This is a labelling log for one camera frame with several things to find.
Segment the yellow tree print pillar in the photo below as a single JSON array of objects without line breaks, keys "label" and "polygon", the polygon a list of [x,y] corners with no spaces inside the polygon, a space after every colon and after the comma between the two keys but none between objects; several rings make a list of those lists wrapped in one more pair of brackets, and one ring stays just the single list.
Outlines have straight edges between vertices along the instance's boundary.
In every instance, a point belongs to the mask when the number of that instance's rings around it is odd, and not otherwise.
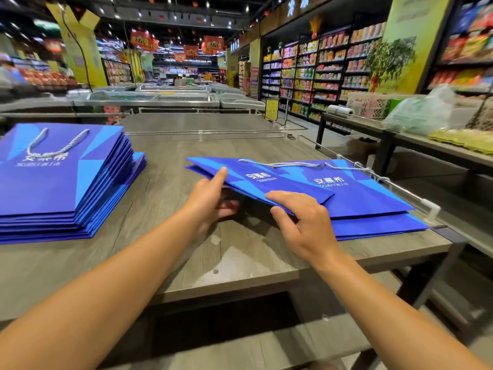
[{"label": "yellow tree print pillar", "polygon": [[367,59],[370,92],[415,94],[451,0],[393,0],[383,37]]}]

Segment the white plastic basket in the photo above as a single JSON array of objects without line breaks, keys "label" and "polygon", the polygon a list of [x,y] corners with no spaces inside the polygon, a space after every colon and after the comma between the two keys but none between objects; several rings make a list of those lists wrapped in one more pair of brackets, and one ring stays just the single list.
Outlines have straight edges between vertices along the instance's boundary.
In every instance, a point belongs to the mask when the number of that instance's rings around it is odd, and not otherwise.
[{"label": "white plastic basket", "polygon": [[368,119],[384,119],[402,100],[412,97],[406,94],[383,94],[362,91],[348,91],[347,107],[354,116]]}]

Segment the green plastic bag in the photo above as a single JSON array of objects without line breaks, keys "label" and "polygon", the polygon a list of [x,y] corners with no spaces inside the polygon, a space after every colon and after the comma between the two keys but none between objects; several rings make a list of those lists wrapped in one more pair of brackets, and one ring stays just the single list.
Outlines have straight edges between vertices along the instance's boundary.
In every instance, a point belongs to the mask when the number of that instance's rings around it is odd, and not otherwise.
[{"label": "green plastic bag", "polygon": [[455,104],[455,92],[441,84],[423,98],[401,101],[383,120],[383,125],[386,130],[429,136],[436,130],[450,127]]}]

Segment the glass-topped chest freezer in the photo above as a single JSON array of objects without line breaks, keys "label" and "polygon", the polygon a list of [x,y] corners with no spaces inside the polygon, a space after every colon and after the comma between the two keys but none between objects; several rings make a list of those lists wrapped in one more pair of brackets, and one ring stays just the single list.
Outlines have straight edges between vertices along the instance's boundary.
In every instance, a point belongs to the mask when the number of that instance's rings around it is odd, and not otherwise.
[{"label": "glass-topped chest freezer", "polygon": [[238,93],[216,94],[219,99],[220,110],[223,113],[249,113],[264,114],[266,105],[264,102],[252,99]]},{"label": "glass-topped chest freezer", "polygon": [[130,115],[139,113],[219,112],[220,100],[208,86],[143,84],[132,91],[97,90],[73,100],[79,113]]}]

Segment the pile of yellow-green produce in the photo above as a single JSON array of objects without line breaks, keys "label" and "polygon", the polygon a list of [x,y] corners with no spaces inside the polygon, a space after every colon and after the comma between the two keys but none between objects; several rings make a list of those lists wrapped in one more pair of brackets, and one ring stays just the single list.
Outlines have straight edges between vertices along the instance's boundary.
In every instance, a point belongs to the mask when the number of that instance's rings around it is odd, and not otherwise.
[{"label": "pile of yellow-green produce", "polygon": [[493,131],[438,129],[428,135],[433,141],[459,146],[484,155],[493,155]]}]

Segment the stack of blue paper bags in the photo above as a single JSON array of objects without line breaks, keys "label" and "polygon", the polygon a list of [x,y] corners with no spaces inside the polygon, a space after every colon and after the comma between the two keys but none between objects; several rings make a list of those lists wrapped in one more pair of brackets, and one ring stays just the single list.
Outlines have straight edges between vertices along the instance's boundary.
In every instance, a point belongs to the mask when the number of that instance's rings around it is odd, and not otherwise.
[{"label": "stack of blue paper bags", "polygon": [[146,164],[121,126],[16,124],[0,139],[0,245],[93,237]]}]

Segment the blue gift bag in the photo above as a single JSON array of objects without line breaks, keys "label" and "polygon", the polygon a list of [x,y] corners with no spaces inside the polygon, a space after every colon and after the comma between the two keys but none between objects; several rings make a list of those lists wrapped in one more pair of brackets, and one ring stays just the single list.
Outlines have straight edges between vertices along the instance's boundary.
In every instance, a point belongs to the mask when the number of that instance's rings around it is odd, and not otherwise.
[{"label": "blue gift bag", "polygon": [[187,157],[187,160],[191,163],[189,169],[205,176],[215,175],[222,167],[227,168],[226,186],[265,203],[273,203],[265,196],[270,191],[304,193],[315,198],[318,204],[325,204],[334,196],[329,189],[291,180],[275,172],[272,167],[243,162],[238,158]]},{"label": "blue gift bag", "polygon": [[286,177],[332,191],[325,203],[331,218],[371,217],[414,209],[344,159],[307,161],[280,168]]},{"label": "blue gift bag", "polygon": [[337,240],[353,240],[424,231],[429,226],[409,213],[331,221]]}]

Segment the display of red packaged goods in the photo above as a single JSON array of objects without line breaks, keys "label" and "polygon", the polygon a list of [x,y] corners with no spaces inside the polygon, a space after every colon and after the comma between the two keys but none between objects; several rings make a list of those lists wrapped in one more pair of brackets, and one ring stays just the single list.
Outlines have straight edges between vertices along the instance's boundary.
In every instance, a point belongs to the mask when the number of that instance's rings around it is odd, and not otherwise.
[{"label": "display of red packaged goods", "polygon": [[77,80],[71,75],[61,72],[58,63],[54,65],[58,71],[53,70],[47,61],[38,60],[36,57],[26,58],[10,56],[13,65],[11,71],[19,74],[22,80],[35,86],[42,92],[60,93],[80,88]]}]

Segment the shelf of snack packets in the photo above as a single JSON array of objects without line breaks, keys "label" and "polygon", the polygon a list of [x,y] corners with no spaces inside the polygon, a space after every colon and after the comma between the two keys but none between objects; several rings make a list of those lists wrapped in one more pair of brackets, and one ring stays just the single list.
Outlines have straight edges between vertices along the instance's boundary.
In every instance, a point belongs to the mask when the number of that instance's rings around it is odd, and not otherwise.
[{"label": "shelf of snack packets", "polygon": [[422,93],[441,84],[462,97],[493,99],[493,0],[453,0]]}]

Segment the person's right forearm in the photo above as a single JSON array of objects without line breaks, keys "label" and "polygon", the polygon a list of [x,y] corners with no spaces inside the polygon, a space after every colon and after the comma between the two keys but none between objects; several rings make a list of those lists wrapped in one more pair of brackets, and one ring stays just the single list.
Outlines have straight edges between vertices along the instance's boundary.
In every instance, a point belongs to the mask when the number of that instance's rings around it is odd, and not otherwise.
[{"label": "person's right forearm", "polygon": [[323,248],[315,261],[387,370],[493,370],[349,255]]}]

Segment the black-legged display table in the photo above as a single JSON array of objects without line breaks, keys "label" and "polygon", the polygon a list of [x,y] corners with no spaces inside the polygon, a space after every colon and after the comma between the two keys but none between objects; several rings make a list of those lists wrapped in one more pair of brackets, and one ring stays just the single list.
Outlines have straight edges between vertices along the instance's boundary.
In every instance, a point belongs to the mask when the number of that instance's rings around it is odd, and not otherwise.
[{"label": "black-legged display table", "polygon": [[432,141],[423,136],[406,132],[397,133],[386,129],[377,120],[355,115],[345,116],[337,115],[333,112],[323,113],[318,125],[317,147],[321,147],[324,131],[328,123],[343,126],[380,140],[380,147],[373,163],[373,170],[379,175],[386,175],[395,148],[402,147],[465,168],[472,174],[484,174],[493,178],[492,156],[483,155],[459,146]]}]

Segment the person's right hand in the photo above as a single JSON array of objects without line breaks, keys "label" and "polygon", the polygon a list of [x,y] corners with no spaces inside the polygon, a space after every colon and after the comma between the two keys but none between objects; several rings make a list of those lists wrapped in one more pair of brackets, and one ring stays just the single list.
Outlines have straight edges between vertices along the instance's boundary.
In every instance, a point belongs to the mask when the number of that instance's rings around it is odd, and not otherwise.
[{"label": "person's right hand", "polygon": [[315,198],[287,191],[270,191],[266,198],[284,209],[300,230],[299,237],[284,237],[289,248],[318,272],[340,255],[329,213]]}]

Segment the person's left forearm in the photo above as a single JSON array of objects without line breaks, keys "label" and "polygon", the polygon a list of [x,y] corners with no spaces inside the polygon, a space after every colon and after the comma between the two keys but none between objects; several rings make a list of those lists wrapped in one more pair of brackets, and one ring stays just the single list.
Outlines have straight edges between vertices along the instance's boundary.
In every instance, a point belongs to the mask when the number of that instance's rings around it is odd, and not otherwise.
[{"label": "person's left forearm", "polygon": [[0,332],[0,370],[95,370],[209,221],[180,210]]}]

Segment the shelf of colourful packaged goods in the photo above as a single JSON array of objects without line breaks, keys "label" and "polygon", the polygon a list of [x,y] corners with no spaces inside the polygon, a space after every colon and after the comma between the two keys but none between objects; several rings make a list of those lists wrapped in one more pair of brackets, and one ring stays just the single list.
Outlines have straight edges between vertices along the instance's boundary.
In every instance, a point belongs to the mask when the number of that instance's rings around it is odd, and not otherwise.
[{"label": "shelf of colourful packaged goods", "polygon": [[261,99],[279,99],[279,108],[288,114],[318,123],[330,105],[347,105],[349,92],[369,90],[366,59],[385,28],[386,22],[353,24],[269,48],[263,57]]}]

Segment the person's left hand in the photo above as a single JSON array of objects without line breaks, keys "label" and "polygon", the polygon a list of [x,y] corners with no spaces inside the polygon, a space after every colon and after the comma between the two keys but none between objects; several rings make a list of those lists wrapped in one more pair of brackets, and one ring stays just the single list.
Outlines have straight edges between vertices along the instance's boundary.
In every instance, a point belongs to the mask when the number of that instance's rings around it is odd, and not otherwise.
[{"label": "person's left hand", "polygon": [[223,189],[220,197],[206,197],[202,191],[203,180],[195,184],[185,205],[179,210],[185,228],[192,230],[196,236],[206,233],[213,223],[236,214],[239,209],[239,202],[229,199],[228,190]]}]

